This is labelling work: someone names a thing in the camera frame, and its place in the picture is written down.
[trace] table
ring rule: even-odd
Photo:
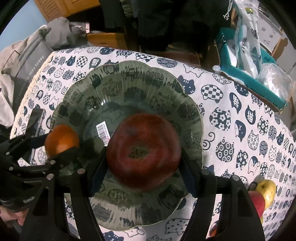
[[[45,109],[40,134],[49,132],[52,113],[71,85],[93,68],[105,63],[137,60],[174,75],[196,103],[202,116],[203,168],[216,176],[241,177],[246,187],[252,181],[271,179],[277,185],[273,204],[264,212],[263,229],[268,240],[283,221],[295,194],[296,143],[283,122],[244,86],[222,76],[175,60],[109,47],[88,47],[53,52],[30,84],[12,127],[11,138],[25,132],[34,107]],[[31,165],[46,161],[44,147],[36,150]],[[196,199],[190,194],[178,209],[158,224],[128,231],[101,228],[107,241],[177,241],[182,232],[168,230],[175,220],[188,220]],[[217,195],[212,224],[220,213],[221,195]],[[72,209],[66,204],[72,233],[76,231]]]

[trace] clear plastic bag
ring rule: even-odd
[[[295,81],[274,63],[262,64],[256,80],[285,101],[290,99],[295,86]]]
[[[234,0],[238,12],[237,28],[234,35],[237,67],[256,78],[261,69],[262,57],[257,22],[258,0]]]

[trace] orange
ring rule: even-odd
[[[47,156],[51,158],[72,147],[79,147],[79,137],[71,127],[58,125],[48,134],[44,146]]]

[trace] teal box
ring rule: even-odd
[[[241,71],[239,68],[231,65],[226,41],[234,39],[234,33],[235,31],[230,28],[221,28],[217,35],[216,44],[220,56],[221,70],[226,72],[230,76],[242,80],[249,89],[253,90],[255,93],[268,100],[277,109],[282,110],[286,106],[285,100],[279,98],[276,94],[271,92],[268,88],[266,88],[264,85],[259,83],[248,74]],[[272,58],[263,48],[261,48],[261,55],[264,63],[276,63],[274,58]]]

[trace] person's hand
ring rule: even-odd
[[[27,216],[28,210],[25,211],[21,211],[18,213],[13,213],[11,211],[9,211],[8,209],[6,209],[3,206],[0,206],[0,217],[2,218],[2,220],[4,222],[10,221],[10,220],[17,220],[17,222],[19,223],[19,225],[23,226],[24,222],[25,222],[25,218]]]

